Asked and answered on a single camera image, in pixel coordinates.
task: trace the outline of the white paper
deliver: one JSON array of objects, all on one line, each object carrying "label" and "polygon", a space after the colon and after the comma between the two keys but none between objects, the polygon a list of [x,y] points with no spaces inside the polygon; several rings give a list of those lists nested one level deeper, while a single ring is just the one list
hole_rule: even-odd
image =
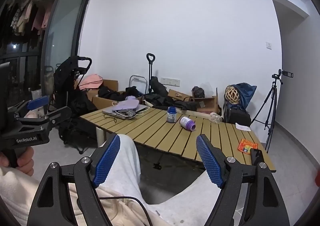
[{"label": "white paper", "polygon": [[249,128],[247,126],[241,126],[238,123],[236,123],[236,128],[240,129],[240,130],[244,130],[244,131],[251,131],[251,128]]}]

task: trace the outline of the finger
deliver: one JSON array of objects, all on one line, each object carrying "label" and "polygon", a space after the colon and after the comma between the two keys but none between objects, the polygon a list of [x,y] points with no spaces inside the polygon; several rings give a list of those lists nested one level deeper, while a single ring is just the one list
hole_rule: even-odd
[{"label": "finger", "polygon": [[22,167],[30,162],[34,154],[32,147],[27,147],[26,151],[18,158],[17,164]]},{"label": "finger", "polygon": [[0,152],[0,166],[9,166],[9,160],[2,152]]},{"label": "finger", "polygon": [[28,176],[32,176],[35,170],[33,168],[27,173]]},{"label": "finger", "polygon": [[33,165],[34,165],[34,161],[33,159],[31,159],[29,163],[27,163],[24,166],[17,167],[17,169],[25,174],[28,174],[32,170]]}]

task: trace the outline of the person's leg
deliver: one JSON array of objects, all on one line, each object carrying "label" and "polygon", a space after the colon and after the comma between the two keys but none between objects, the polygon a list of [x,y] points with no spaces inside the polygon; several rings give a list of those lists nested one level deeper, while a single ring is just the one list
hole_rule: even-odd
[{"label": "person's leg", "polygon": [[122,195],[142,198],[138,183],[140,182],[140,161],[133,140],[127,135],[119,135],[120,150],[110,169],[107,179],[99,187],[114,190]]},{"label": "person's leg", "polygon": [[220,189],[213,184],[207,172],[203,172],[190,186],[169,200],[150,205],[172,225],[204,225],[212,211]]}]

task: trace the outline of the power outlet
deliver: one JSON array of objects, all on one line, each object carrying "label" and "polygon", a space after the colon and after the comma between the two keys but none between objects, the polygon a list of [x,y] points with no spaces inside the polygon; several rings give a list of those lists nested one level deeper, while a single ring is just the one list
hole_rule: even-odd
[{"label": "power outlet", "polygon": [[269,42],[266,42],[266,47],[267,47],[268,49],[272,50],[272,46],[271,46],[271,43],[269,43]]},{"label": "power outlet", "polygon": [[171,86],[177,86],[180,87],[180,80],[177,79],[170,79],[170,78],[161,78],[160,83],[163,85],[171,85]]}]

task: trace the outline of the brown box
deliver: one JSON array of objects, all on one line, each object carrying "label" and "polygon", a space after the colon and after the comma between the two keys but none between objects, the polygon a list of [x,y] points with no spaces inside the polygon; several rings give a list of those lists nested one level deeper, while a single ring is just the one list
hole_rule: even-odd
[{"label": "brown box", "polygon": [[218,88],[216,88],[216,96],[211,98],[193,98],[193,101],[199,103],[198,112],[210,114],[211,112],[218,113]]},{"label": "brown box", "polygon": [[184,94],[182,92],[177,92],[171,89],[169,90],[168,96],[177,100],[191,101],[190,95]]},{"label": "brown box", "polygon": [[[113,90],[113,91],[118,91],[119,88],[119,83],[118,81],[114,81],[114,80],[103,80],[102,84],[104,86],[107,86],[109,89]],[[99,90],[90,90],[87,92],[87,96],[88,99],[91,101],[93,96],[96,96],[98,94]]]},{"label": "brown box", "polygon": [[92,97],[92,103],[97,107],[97,109],[108,108],[112,106],[112,103],[115,102],[114,100],[108,100],[104,98],[100,98],[97,96]]}]

